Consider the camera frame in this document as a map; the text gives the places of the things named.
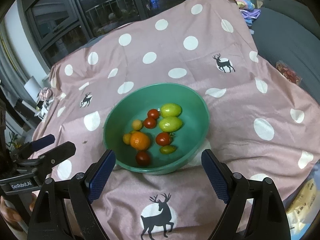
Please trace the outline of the person's left hand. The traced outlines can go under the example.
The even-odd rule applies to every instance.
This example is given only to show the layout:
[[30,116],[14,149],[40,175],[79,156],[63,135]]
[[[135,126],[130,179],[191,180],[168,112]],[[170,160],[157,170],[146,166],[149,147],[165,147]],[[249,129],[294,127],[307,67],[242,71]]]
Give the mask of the person's left hand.
[[[34,209],[36,199],[37,196],[34,193],[27,194],[27,204],[29,204],[30,213],[32,213]],[[24,222],[21,215],[18,213],[13,204],[6,200],[3,196],[1,196],[1,215],[8,224],[8,226],[18,231],[24,230],[21,227],[21,224]]]

